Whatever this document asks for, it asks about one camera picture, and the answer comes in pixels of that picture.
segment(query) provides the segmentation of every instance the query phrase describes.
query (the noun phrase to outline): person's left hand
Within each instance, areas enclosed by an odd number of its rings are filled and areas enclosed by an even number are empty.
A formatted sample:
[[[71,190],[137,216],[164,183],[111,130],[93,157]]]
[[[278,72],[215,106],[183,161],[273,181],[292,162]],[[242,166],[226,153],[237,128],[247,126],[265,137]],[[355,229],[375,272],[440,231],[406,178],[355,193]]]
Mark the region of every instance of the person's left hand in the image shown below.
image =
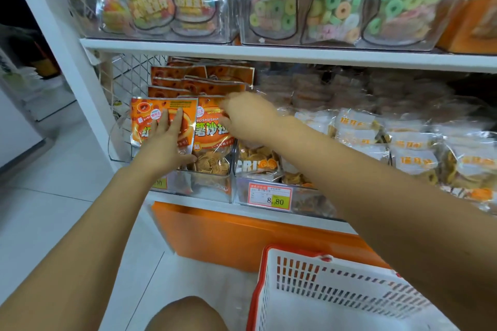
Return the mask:
[[[197,158],[194,155],[182,155],[178,151],[182,118],[183,109],[179,108],[169,126],[169,113],[167,109],[163,110],[160,122],[152,121],[149,137],[130,167],[146,176],[150,175],[150,179],[156,181],[182,165],[195,162]]]

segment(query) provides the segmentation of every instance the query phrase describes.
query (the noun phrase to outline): person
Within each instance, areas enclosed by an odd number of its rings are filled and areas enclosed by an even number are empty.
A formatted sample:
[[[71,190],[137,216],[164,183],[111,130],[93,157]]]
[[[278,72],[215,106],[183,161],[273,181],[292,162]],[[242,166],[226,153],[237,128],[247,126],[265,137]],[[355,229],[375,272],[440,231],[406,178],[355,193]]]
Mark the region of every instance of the person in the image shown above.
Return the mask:
[[[497,221],[462,199],[383,165],[262,97],[228,95],[221,123],[296,166],[361,237],[461,331],[497,322]],[[192,155],[177,151],[182,111],[167,114],[131,165],[0,307],[0,331],[93,331],[102,321],[127,239],[154,181]],[[147,331],[226,331],[203,300],[187,297],[155,315]]]

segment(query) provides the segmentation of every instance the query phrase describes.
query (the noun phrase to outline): shopping basket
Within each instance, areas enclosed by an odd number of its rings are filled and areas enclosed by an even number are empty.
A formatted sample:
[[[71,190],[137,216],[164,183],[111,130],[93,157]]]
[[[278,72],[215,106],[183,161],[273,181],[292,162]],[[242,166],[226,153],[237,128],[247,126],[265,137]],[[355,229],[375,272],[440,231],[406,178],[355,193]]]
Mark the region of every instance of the shopping basket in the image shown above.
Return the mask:
[[[396,272],[269,245],[247,331],[453,331],[432,303]]]

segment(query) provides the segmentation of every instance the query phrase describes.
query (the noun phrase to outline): yellow price sticker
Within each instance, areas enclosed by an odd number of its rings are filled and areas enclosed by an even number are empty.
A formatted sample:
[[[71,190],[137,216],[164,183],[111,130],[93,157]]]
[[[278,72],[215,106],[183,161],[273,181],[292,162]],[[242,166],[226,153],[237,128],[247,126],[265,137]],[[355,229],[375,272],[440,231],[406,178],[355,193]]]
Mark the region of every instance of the yellow price sticker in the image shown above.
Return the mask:
[[[158,179],[152,187],[156,189],[167,190],[167,178]]]
[[[290,209],[290,197],[273,195],[271,198],[271,206],[274,208]]]

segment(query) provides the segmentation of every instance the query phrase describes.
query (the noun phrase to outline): round white logo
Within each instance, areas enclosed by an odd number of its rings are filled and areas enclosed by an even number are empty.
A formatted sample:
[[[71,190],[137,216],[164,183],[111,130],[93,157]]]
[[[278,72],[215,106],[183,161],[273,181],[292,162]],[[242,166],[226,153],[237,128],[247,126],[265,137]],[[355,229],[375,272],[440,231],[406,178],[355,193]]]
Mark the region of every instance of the round white logo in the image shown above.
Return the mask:
[[[153,109],[150,112],[150,118],[152,118],[152,119],[159,119],[161,115],[162,115],[162,113],[160,112],[159,109]]]
[[[202,106],[197,107],[197,118],[201,118],[205,113],[205,110]]]

